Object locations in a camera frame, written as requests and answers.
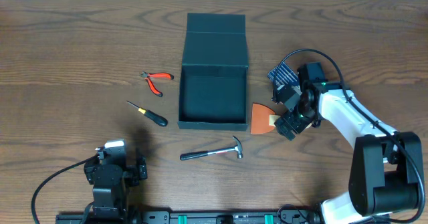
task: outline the orange scraper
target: orange scraper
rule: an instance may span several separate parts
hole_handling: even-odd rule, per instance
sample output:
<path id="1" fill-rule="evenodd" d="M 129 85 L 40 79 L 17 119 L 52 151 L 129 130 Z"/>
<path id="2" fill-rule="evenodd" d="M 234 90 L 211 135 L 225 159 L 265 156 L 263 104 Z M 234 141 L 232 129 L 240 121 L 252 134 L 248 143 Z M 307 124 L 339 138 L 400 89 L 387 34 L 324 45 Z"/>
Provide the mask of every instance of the orange scraper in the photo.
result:
<path id="1" fill-rule="evenodd" d="M 253 103 L 253 112 L 251 114 L 251 134 L 265 134 L 275 129 L 274 122 L 280 116 L 270 108 Z"/>

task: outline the open box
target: open box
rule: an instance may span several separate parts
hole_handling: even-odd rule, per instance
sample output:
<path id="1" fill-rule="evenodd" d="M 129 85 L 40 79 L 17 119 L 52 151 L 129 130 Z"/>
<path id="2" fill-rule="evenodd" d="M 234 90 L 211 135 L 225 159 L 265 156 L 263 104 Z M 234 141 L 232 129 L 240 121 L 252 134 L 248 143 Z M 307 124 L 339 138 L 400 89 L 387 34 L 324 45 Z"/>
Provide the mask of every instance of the open box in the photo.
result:
<path id="1" fill-rule="evenodd" d="M 179 128 L 247 130 L 245 16 L 189 13 Z"/>

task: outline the pliers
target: pliers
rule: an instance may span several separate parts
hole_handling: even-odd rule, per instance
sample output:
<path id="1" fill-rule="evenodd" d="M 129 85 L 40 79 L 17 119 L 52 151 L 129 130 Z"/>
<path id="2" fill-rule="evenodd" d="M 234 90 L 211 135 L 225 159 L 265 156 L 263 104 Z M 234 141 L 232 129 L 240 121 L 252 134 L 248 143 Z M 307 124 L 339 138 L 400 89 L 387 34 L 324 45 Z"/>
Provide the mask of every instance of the pliers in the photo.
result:
<path id="1" fill-rule="evenodd" d="M 163 78 L 163 79 L 167 79 L 167 80 L 173 80 L 174 79 L 174 76 L 172 74 L 168 74 L 168 73 L 148 74 L 144 71 L 141 71 L 140 76 L 146 80 L 146 82 L 147 82 L 148 86 L 150 87 L 150 90 L 152 90 L 153 94 L 156 94 L 159 97 L 162 97 L 163 94 L 162 94 L 162 92 L 158 91 L 155 88 L 151 78 Z"/>

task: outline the screwdriver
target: screwdriver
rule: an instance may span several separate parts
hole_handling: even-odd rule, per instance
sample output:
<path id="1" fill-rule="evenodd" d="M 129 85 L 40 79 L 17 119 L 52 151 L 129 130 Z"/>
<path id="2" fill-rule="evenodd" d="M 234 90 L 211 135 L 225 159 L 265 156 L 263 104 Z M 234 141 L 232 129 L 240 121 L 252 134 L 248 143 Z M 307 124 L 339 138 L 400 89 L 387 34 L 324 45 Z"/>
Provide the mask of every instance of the screwdriver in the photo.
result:
<path id="1" fill-rule="evenodd" d="M 129 101 L 127 101 L 127 102 L 128 102 L 128 104 L 137 108 L 138 111 L 141 112 L 142 114 L 144 114 L 147 118 L 153 120 L 153 122 L 155 122 L 159 126 L 165 127 L 168 124 L 168 120 L 166 118 L 163 118 L 162 116 L 155 114 L 155 113 L 151 112 L 150 110 L 145 110 L 145 109 L 143 109 L 143 108 L 141 108 L 141 107 L 137 106 L 136 104 L 133 104 Z"/>

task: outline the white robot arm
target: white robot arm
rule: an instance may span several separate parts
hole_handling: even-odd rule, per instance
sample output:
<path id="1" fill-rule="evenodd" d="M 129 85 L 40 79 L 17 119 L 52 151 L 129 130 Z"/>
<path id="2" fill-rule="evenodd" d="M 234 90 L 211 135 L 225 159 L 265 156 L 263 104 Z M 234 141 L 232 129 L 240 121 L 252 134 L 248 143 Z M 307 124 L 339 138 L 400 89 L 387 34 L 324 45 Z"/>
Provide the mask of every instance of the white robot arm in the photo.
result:
<path id="1" fill-rule="evenodd" d="M 329 82 L 320 63 L 305 64 L 298 74 L 301 96 L 296 97 L 292 88 L 274 93 L 273 99 L 286 103 L 289 110 L 276 120 L 277 131 L 292 140 L 307 125 L 318 127 L 321 120 L 328 120 L 354 149 L 348 191 L 320 205 L 323 221 L 354 223 L 416 208 L 420 215 L 425 197 L 417 135 L 382 123 L 352 91 L 346 90 L 345 96 L 341 74 L 341 82 Z M 397 170 L 385 172 L 384 163 L 397 164 Z"/>

